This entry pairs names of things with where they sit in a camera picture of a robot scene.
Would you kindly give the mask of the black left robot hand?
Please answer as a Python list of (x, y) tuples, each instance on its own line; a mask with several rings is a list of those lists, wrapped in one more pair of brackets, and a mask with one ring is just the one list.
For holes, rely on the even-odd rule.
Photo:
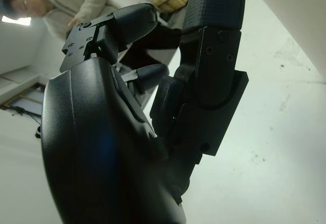
[(63, 223), (186, 223), (182, 195), (223, 140), (248, 75), (235, 70), (245, 0), (189, 0), (180, 66), (121, 76), (118, 53), (157, 24), (137, 4), (74, 27), (45, 88), (41, 143)]

